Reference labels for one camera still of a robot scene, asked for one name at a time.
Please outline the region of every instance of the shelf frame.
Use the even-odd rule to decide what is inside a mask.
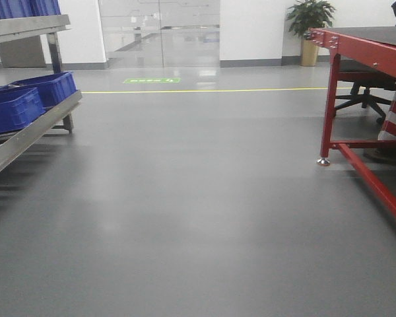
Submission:
[[[70,24],[67,15],[46,17],[8,18],[0,20],[0,43],[47,34],[53,72],[62,72],[62,62],[57,32],[66,30]],[[71,112],[78,106],[82,98],[78,90],[69,98],[47,111],[28,127],[10,136],[0,144],[0,171],[19,157],[27,148],[52,128],[73,130]],[[63,125],[56,125],[63,120]]]

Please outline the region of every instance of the blue storage bin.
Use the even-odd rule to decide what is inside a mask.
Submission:
[[[0,133],[23,129],[43,113],[38,89],[0,91]]]
[[[0,19],[32,17],[30,0],[0,0]]]
[[[60,15],[60,7],[57,0],[30,0],[32,12],[36,16]]]
[[[53,108],[77,91],[71,72],[51,74],[15,81],[0,90],[20,90],[37,88],[45,110]]]

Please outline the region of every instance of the table top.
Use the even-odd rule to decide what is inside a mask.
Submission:
[[[396,46],[396,26],[324,28],[323,30]]]

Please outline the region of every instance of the doorway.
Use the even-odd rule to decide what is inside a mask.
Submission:
[[[220,0],[99,0],[111,68],[220,64]]]

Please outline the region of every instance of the potted plant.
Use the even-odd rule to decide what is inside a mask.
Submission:
[[[297,0],[296,4],[289,7],[291,10],[287,20],[291,20],[289,32],[302,39],[301,65],[314,66],[318,56],[318,46],[305,39],[305,33],[309,28],[325,28],[333,25],[333,13],[336,8],[327,1],[320,0]]]

